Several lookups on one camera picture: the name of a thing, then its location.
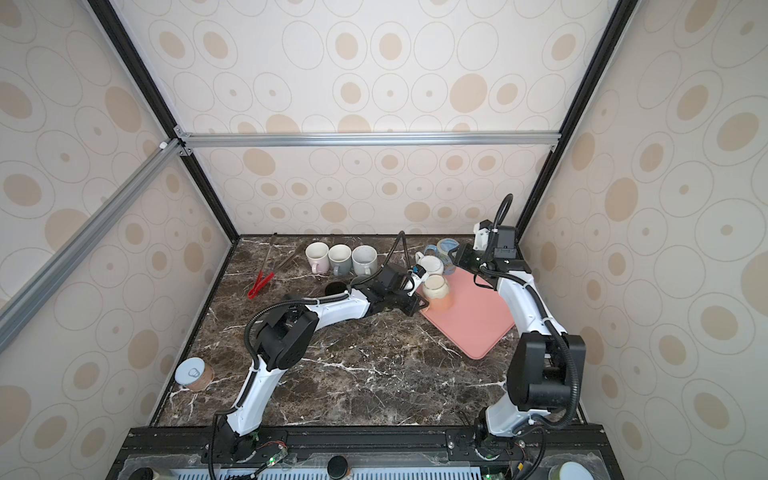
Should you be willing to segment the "speckled cream mug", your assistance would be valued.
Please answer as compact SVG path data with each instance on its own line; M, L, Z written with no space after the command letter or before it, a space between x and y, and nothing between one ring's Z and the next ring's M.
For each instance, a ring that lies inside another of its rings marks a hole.
M360 245L352 251L353 271L358 277L366 277L378 269L378 252L370 245Z

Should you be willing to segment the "cream and salmon mug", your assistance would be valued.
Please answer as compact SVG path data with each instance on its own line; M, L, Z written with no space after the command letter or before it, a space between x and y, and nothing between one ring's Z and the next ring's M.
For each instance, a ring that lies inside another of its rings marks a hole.
M450 285L442 275L430 275L422 284L422 295L429 302L429 311L446 311L453 306Z

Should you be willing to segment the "black mug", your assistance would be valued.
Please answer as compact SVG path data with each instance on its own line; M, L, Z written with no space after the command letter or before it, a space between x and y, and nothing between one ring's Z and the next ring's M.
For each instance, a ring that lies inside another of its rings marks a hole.
M347 291L347 285L341 281L334 281L325 286L324 295L333 296L340 295Z

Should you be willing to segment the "white ribbed mug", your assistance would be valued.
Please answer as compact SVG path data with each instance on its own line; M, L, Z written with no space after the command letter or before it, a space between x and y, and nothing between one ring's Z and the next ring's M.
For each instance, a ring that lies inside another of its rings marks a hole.
M422 277L428 278L433 275L442 275L444 273L444 263L438 256L416 252L415 259L416 264L424 271Z

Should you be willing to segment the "light grey mug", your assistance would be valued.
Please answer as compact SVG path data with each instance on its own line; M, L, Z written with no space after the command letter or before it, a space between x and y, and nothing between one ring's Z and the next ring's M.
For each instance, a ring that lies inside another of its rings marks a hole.
M333 276L348 275L353 267L352 250L348 245L336 244L328 251L330 271Z

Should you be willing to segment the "blue butterfly mug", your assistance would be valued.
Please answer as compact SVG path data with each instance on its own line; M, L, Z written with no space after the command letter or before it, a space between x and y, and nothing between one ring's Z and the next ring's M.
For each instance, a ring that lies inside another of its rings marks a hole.
M426 256L436 256L443 263L444 275L451 275L455 271L455 265L449 257L449 252L459 246L459 242L453 238L440 239L436 245L428 245L424 254Z

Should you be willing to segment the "pale pink mug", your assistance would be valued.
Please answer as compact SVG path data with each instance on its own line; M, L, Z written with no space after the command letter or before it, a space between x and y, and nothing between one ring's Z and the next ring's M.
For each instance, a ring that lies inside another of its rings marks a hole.
M323 275L330 270L329 246L324 242L313 242L305 249L305 256L314 275Z

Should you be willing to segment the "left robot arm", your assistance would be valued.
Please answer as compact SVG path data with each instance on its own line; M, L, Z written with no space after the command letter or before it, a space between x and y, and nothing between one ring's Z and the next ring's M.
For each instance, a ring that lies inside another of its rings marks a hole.
M244 331L251 366L234 404L214 414L208 459L240 462L255 452L255 435L269 400L282 376L304 357L316 331L387 310L412 316L428 306L417 293L428 277L419 265L384 265L345 284L339 293L291 297L259 311Z

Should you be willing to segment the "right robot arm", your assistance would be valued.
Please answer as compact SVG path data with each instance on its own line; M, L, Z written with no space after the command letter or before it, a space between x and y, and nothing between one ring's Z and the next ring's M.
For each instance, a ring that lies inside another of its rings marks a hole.
M506 393L479 414L477 448L541 428L562 430L580 404L586 344L555 319L535 285L531 269L517 253L515 229L483 220L474 243L453 249L457 267L482 278L510 310L520 335L506 374Z

